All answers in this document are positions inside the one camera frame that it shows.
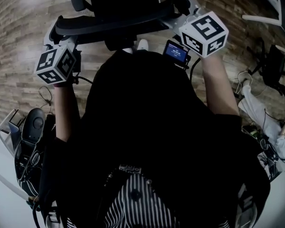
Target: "desk leg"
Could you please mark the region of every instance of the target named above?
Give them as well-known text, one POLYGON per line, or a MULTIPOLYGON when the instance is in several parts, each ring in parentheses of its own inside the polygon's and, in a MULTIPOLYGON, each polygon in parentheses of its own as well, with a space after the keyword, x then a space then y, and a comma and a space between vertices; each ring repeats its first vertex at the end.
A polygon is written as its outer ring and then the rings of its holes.
POLYGON ((281 21, 279 21, 278 19, 270 19, 270 18, 265 18, 265 17, 260 17, 260 16, 251 16, 251 15, 243 15, 242 18, 245 20, 251 20, 251 21, 257 21, 257 22, 263 22, 267 24, 282 26, 281 21))

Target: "display screen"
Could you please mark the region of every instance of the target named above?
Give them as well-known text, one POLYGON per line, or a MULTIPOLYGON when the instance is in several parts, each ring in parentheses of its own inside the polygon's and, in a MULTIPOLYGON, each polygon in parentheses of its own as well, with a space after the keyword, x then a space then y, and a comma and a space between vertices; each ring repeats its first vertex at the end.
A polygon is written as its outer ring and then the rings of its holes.
POLYGON ((181 62, 184 62, 186 60, 187 52, 169 43, 166 54, 181 62))

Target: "white cube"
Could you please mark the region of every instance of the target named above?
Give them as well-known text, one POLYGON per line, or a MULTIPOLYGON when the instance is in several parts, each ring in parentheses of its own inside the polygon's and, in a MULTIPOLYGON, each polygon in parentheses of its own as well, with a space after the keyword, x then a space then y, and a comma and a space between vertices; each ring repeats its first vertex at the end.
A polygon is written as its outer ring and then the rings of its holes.
POLYGON ((196 20, 180 27, 183 45, 202 57, 207 57, 223 48, 229 30, 214 12, 199 16, 196 20))
POLYGON ((67 45, 63 45, 42 53, 34 73, 47 85, 61 83, 67 81, 75 63, 73 53, 67 45))

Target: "wooden floor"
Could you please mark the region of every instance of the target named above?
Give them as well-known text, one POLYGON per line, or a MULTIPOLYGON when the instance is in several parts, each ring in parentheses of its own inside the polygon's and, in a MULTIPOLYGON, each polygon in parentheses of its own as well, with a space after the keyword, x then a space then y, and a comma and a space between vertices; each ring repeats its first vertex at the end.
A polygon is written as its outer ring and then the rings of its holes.
MULTIPOLYGON (((285 47, 285 34, 279 27, 244 21, 241 18, 242 14, 276 18, 277 13, 266 0, 198 1, 208 10, 217 13, 230 31, 228 44, 221 52, 230 79, 236 78, 241 71, 255 67, 256 64, 246 47, 254 48, 257 37, 263 37, 267 50, 271 44, 285 47)), ((38 94, 38 89, 43 84, 33 75, 34 64, 41 53, 43 37, 59 15, 70 18, 82 13, 88 12, 75 12, 70 0, 0 0, 0 119, 13 108, 27 114, 34 107, 44 104, 38 94)), ((147 39, 150 50, 162 53, 167 39, 172 36, 173 33, 167 30, 140 35, 138 38, 147 39)), ((81 45, 78 49, 82 50, 81 76, 90 80, 93 80, 99 67, 113 54, 103 42, 81 45)), ((191 55, 190 66, 198 58, 194 53, 191 55)), ((230 81, 235 89, 236 80, 230 81)), ((200 64, 194 70, 192 84, 197 95, 205 102, 200 64)), ((74 88, 82 115, 90 85, 81 81, 74 88)), ((253 76, 252 92, 258 95, 264 88, 262 78, 256 73, 253 76)), ((259 99, 266 104, 273 116, 284 118, 285 98, 277 91, 267 88, 259 99)), ((43 109, 46 113, 49 111, 47 106, 43 109)))

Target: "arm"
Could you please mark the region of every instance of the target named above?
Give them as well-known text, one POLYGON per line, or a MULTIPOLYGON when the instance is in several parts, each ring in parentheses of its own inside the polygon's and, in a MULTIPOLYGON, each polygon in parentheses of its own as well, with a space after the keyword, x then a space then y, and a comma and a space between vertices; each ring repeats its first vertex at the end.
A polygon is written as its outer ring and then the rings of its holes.
POLYGON ((56 137, 67 142, 80 116, 73 86, 55 87, 56 137))
POLYGON ((202 59, 208 108, 214 114, 239 115, 222 59, 211 55, 202 59))

